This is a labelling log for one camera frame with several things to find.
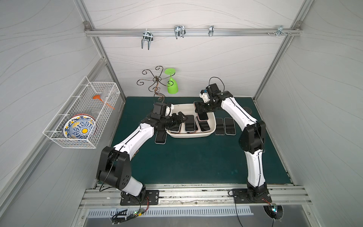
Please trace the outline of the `diagonal phone white case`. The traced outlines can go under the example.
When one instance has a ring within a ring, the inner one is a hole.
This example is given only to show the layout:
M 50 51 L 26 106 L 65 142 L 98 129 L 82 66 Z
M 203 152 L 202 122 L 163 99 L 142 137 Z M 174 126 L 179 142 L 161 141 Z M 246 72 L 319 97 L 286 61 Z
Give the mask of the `diagonal phone white case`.
M 225 134 L 234 136 L 236 135 L 236 128 L 233 118 L 224 118 Z

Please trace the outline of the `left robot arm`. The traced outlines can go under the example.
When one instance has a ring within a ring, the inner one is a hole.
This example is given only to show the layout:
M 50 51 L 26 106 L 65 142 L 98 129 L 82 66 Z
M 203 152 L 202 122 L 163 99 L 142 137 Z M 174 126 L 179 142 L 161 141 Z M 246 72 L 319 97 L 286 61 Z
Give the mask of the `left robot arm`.
M 142 145 L 156 132 L 166 131 L 184 123 L 188 117 L 182 112 L 170 116 L 150 113 L 141 120 L 134 132 L 113 147 L 104 147 L 97 168 L 96 179 L 110 187 L 139 197 L 145 186 L 131 175 L 131 161 Z

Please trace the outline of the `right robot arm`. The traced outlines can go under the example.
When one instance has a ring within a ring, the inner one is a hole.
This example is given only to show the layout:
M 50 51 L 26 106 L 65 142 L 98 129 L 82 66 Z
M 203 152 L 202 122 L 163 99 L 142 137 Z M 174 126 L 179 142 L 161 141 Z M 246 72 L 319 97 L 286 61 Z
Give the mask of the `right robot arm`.
M 195 104 L 195 112 L 200 114 L 223 109 L 241 128 L 242 134 L 239 138 L 239 145 L 245 152 L 247 160 L 248 193 L 250 200 L 256 200 L 268 191 L 262 164 L 266 124 L 245 111 L 228 91 L 208 92 L 205 89 L 200 92 L 199 97 L 202 98 L 203 102 Z

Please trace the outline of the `white plastic storage box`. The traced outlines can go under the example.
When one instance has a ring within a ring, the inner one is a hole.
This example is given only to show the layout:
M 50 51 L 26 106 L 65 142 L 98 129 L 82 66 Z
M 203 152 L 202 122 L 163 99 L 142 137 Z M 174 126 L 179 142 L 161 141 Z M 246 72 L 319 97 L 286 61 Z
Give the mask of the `white plastic storage box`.
M 178 139 L 188 139 L 188 138 L 199 138 L 199 137 L 208 137 L 209 135 L 213 134 L 216 130 L 216 118 L 213 112 L 207 113 L 208 120 L 207 123 L 209 124 L 210 130 L 208 131 L 201 131 L 200 126 L 197 120 L 197 113 L 195 112 L 194 104 L 171 104 L 171 113 L 179 113 L 182 112 L 184 115 L 194 115 L 195 123 L 197 126 L 196 132 L 187 132 L 185 130 L 185 123 L 181 124 L 180 132 L 172 132 L 167 130 L 166 132 L 173 138 Z

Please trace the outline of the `green plastic goblet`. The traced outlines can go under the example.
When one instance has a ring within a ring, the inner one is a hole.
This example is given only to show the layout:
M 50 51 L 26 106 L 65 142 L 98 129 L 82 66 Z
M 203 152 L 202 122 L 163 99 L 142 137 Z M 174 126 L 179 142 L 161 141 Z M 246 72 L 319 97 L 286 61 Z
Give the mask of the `green plastic goblet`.
M 167 91 L 169 94 L 177 94 L 178 84 L 176 80 L 174 79 L 174 75 L 176 74 L 176 70 L 174 68 L 168 68 L 165 70 L 165 74 L 169 76 L 168 84 L 167 84 Z

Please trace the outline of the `brown translucent cup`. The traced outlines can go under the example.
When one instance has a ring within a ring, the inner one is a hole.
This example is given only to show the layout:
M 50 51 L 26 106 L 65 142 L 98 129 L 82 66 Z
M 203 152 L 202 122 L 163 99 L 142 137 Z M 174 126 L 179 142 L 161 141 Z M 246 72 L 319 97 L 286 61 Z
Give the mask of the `brown translucent cup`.
M 252 110 L 249 107 L 243 107 L 243 109 L 249 114 L 252 114 Z

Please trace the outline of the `small metal hook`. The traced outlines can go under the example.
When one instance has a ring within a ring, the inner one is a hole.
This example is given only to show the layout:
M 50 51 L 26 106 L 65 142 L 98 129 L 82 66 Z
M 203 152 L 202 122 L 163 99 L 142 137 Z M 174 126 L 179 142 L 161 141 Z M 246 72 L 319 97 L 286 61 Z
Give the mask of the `small metal hook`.
M 214 26 L 210 25 L 208 35 L 209 35 L 209 37 L 212 37 L 213 34 L 214 34 Z

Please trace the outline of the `metal clip hook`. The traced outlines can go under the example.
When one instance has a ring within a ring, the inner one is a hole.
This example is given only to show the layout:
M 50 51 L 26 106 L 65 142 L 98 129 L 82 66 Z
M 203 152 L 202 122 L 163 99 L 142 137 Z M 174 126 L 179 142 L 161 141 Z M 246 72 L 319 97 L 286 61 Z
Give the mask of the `metal clip hook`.
M 174 33 L 175 33 L 176 39 L 178 39 L 180 37 L 184 38 L 184 36 L 186 34 L 185 26 L 183 26 L 183 25 L 175 26 L 174 27 Z

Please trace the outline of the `metal double hook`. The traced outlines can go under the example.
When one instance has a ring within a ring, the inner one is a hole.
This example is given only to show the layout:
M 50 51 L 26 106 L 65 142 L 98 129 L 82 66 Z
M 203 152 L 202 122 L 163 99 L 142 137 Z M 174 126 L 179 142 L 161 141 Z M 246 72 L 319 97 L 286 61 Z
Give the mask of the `metal double hook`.
M 141 48 L 143 49 L 144 46 L 147 45 L 147 49 L 150 50 L 150 46 L 153 40 L 154 40 L 154 35 L 149 31 L 145 31 L 142 34 Z

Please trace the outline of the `colourful patterned plate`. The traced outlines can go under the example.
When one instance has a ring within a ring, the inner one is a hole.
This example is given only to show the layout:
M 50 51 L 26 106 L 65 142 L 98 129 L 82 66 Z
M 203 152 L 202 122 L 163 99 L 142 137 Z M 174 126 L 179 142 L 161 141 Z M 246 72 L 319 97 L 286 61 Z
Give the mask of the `colourful patterned plate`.
M 87 139 L 95 127 L 95 119 L 79 114 L 69 119 L 63 127 L 63 136 L 67 139 Z

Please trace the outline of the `white vent strip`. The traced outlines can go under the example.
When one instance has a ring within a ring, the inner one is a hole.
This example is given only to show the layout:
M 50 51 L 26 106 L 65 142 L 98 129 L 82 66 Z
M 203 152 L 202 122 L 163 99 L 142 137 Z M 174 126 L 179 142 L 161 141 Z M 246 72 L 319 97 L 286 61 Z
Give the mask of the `white vent strip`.
M 109 208 L 90 209 L 88 218 L 112 218 L 115 214 L 121 213 L 120 217 L 125 218 L 137 212 L 138 208 Z M 212 206 L 212 207 L 151 207 L 142 217 L 224 217 L 224 216 L 253 216 L 249 206 Z

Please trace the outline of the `round black puck device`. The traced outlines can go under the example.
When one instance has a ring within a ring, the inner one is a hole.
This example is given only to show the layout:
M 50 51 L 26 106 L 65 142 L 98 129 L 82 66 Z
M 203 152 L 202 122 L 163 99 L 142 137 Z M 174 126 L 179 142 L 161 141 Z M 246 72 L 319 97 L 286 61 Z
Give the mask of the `round black puck device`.
M 280 220 L 282 219 L 283 215 L 284 215 L 284 210 L 282 205 L 267 205 L 267 206 L 263 206 L 263 209 L 265 211 L 265 213 L 272 219 L 275 220 Z

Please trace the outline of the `aluminium front rail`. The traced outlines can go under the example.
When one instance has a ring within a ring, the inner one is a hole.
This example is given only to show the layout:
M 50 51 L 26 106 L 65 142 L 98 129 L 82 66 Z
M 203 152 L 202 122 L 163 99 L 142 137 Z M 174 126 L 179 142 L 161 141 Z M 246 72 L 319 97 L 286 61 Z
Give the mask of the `aluminium front rail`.
M 146 189 L 159 191 L 158 207 L 201 207 L 233 205 L 232 190 L 245 189 L 246 184 L 200 183 L 200 184 L 147 184 Z M 312 204 L 304 186 L 293 184 L 269 184 L 272 201 L 278 205 Z M 99 188 L 87 189 L 79 208 L 120 207 L 121 192 Z

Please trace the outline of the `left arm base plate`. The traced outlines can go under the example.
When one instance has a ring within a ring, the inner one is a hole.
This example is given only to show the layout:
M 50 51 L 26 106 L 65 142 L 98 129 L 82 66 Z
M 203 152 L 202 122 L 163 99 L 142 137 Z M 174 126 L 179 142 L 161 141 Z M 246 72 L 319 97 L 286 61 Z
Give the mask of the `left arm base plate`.
M 121 206 L 146 206 L 159 204 L 159 190 L 144 190 L 139 196 L 121 192 Z

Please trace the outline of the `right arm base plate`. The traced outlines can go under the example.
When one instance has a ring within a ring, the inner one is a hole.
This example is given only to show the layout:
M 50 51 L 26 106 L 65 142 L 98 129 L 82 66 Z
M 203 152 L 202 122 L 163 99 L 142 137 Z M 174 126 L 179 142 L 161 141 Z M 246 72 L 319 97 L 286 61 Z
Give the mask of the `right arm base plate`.
M 236 204 L 272 203 L 272 198 L 268 190 L 259 192 L 258 190 L 252 190 L 250 188 L 240 188 L 232 189 L 230 193 Z

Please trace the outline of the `aluminium cross rail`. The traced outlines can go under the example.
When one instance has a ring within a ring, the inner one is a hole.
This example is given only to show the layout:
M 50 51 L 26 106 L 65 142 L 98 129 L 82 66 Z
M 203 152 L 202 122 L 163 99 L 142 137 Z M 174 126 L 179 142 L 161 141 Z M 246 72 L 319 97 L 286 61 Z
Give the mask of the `aluminium cross rail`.
M 209 37 L 209 28 L 186 28 L 184 37 Z M 267 32 L 275 32 L 277 28 L 214 28 L 212 37 L 258 37 L 268 36 Z M 284 28 L 286 32 L 291 32 L 291 36 L 300 36 L 301 29 Z M 86 30 L 88 37 L 142 37 L 145 31 L 151 32 L 154 37 L 175 37 L 174 29 L 92 29 Z

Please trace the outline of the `metal bracket hook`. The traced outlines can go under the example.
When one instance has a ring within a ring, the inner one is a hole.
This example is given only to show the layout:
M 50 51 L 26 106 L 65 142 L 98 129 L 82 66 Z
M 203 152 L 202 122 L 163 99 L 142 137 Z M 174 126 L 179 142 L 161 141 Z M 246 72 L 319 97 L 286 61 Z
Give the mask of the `metal bracket hook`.
M 267 34 L 268 36 L 275 36 L 275 37 L 279 37 L 279 36 L 285 36 L 285 37 L 288 37 L 288 36 L 291 36 L 291 35 L 292 35 L 292 33 L 291 33 L 291 32 L 286 32 L 286 31 L 284 30 L 284 27 L 283 27 L 283 26 L 279 26 L 275 32 L 272 32 L 272 33 L 267 32 L 266 34 Z

